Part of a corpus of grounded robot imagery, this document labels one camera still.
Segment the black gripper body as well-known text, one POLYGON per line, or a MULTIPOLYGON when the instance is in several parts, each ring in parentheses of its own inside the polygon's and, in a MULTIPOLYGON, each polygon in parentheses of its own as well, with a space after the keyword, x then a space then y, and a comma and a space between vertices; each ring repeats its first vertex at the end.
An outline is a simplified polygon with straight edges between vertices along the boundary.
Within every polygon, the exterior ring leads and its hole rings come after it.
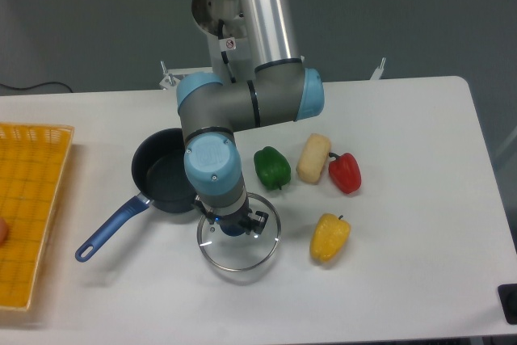
POLYGON ((244 230, 244 220, 249 210, 252 210, 250 206, 250 195, 244 195, 236 203, 225 208, 208 207, 197 196, 194 200, 194 208, 200 210, 203 215, 206 210, 212 210, 217 215, 217 223, 215 224, 220 226, 224 234, 228 236, 246 234, 244 230))

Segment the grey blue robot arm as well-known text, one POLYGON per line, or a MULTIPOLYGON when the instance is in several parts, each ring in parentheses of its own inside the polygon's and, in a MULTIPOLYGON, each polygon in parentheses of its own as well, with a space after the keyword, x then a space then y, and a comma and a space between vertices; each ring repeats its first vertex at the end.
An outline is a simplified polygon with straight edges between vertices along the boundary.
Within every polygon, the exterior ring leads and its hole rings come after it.
POLYGON ((250 211, 234 135, 319 115, 322 80, 303 64, 288 0, 193 0, 192 14, 209 36, 237 44, 177 87, 186 175, 225 234, 260 234, 267 219, 250 211))

